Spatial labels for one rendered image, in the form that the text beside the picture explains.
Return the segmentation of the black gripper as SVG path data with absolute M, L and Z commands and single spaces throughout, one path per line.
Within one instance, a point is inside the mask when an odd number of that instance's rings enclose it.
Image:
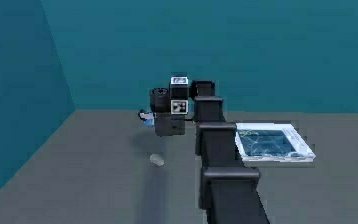
M 185 116 L 171 113 L 170 93 L 167 88 L 149 91 L 150 108 L 154 114 L 155 133 L 160 136 L 185 134 Z

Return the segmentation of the blue credit card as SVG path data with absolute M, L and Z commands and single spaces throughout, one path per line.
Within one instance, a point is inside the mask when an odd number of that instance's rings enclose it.
M 144 125 L 146 125 L 146 126 L 154 125 L 154 113 L 153 112 L 149 112 L 144 109 L 141 109 L 138 112 L 138 116 Z

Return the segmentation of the white blue book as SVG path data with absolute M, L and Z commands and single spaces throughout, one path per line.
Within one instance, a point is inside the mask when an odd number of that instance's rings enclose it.
M 310 146 L 292 124 L 237 123 L 235 144 L 244 162 L 312 163 Z

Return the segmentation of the small grey oval object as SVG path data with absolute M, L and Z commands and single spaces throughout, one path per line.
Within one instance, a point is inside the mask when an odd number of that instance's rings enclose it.
M 159 154 L 151 154 L 149 159 L 156 166 L 163 166 L 165 164 L 164 158 Z

